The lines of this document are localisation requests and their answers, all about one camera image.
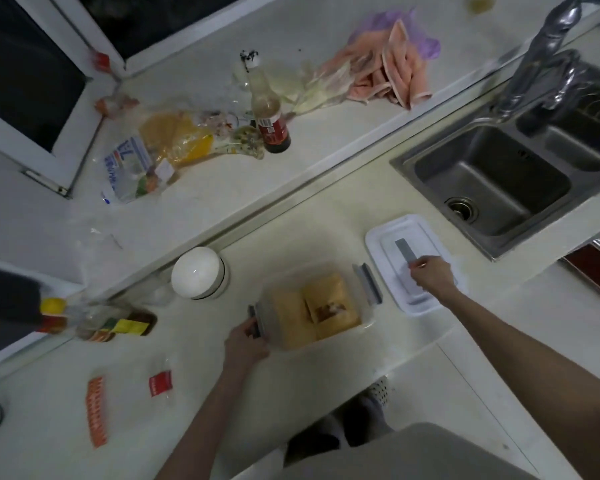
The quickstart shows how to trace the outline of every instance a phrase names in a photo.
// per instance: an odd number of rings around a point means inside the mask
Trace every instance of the pink towel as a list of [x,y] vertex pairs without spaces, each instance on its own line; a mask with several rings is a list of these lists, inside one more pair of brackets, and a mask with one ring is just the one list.
[[410,109],[431,97],[427,64],[409,41],[401,20],[397,20],[390,31],[362,32],[325,63],[322,70],[334,70],[347,59],[352,61],[355,74],[348,99],[366,102],[386,96],[392,103]]

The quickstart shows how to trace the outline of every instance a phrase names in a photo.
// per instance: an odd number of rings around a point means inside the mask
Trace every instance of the stainless steel sink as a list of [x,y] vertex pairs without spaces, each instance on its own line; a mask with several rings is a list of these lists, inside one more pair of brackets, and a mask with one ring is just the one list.
[[600,69],[558,109],[539,104],[547,74],[511,118],[487,105],[392,165],[485,255],[496,260],[600,192]]

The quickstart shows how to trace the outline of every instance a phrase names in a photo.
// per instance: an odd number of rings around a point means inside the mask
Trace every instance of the countertop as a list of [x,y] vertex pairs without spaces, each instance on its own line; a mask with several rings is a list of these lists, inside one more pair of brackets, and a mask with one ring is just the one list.
[[[600,48],[600,29],[587,37],[580,47]],[[600,50],[586,58],[600,64]],[[72,340],[0,382],[0,400],[7,409],[0,428],[0,479],[153,478],[214,384],[222,367],[224,338],[243,320],[263,281],[272,273],[321,258],[367,262],[378,277],[364,236],[391,219],[408,213],[424,217],[458,262],[472,297],[485,305],[599,233],[600,193],[498,262],[490,262],[389,165],[389,160],[485,99],[440,120],[223,249],[232,277],[218,300],[176,298],[154,309],[159,322],[147,337],[118,336],[108,344]],[[305,350],[273,353],[257,366],[223,442],[216,478],[236,474],[457,325],[444,309],[418,319],[404,315],[382,280],[378,282],[385,300],[374,309],[371,326]],[[171,406],[93,450],[84,410],[91,373],[156,353],[166,354],[172,364]]]
[[[560,1],[497,0],[490,12],[473,16],[464,0],[276,0],[124,81],[121,90],[144,104],[184,96],[215,107],[233,97],[227,87],[242,49],[257,48],[269,61],[320,64],[346,44],[364,16],[412,6],[424,30],[442,45],[440,58],[428,67],[434,95],[412,111],[375,100],[312,112],[290,122],[292,145],[282,154],[267,154],[262,161],[218,157],[186,171],[160,195],[115,209],[100,197],[108,185],[102,158],[124,135],[106,121],[72,200],[70,227],[80,244],[88,295],[122,290],[512,62]],[[585,6],[588,16],[569,39],[600,21],[600,11],[594,11]]]

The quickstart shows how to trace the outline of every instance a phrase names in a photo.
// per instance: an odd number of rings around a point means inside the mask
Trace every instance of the forearm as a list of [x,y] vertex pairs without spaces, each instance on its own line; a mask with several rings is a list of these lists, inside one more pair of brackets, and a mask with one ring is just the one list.
[[441,302],[578,473],[600,479],[600,380],[459,291]]
[[244,377],[223,372],[155,480],[208,480]]

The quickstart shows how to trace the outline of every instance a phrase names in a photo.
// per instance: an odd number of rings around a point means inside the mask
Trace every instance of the purple plastic bag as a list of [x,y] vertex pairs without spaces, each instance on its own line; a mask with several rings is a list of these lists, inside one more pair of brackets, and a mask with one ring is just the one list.
[[416,8],[409,11],[391,10],[375,13],[366,17],[358,26],[355,32],[351,34],[347,42],[351,45],[362,32],[374,32],[378,30],[390,29],[398,20],[402,20],[404,28],[407,29],[409,40],[418,48],[420,56],[424,59],[437,59],[440,55],[440,40],[427,37],[427,34],[420,28],[415,20]]

